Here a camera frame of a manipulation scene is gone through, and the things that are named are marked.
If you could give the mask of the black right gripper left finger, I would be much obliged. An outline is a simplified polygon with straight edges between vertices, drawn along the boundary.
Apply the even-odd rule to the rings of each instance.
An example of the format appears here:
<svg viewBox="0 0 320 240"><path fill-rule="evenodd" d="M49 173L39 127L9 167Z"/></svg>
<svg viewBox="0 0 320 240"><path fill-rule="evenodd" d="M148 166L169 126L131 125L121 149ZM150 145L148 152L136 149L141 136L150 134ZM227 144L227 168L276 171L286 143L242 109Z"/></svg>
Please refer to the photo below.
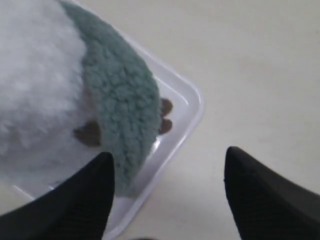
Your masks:
<svg viewBox="0 0 320 240"><path fill-rule="evenodd" d="M101 152L45 195L0 217L2 240L101 240L115 194L113 156Z"/></svg>

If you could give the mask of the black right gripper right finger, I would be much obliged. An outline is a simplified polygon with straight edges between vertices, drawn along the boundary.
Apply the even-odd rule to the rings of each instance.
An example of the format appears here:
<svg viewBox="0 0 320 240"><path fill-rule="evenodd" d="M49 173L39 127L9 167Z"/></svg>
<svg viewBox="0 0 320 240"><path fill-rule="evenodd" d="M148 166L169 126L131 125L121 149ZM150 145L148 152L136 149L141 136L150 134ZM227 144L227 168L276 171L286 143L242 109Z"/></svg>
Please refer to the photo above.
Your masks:
<svg viewBox="0 0 320 240"><path fill-rule="evenodd" d="M224 163L225 195L242 240L318 240L320 196L237 146Z"/></svg>

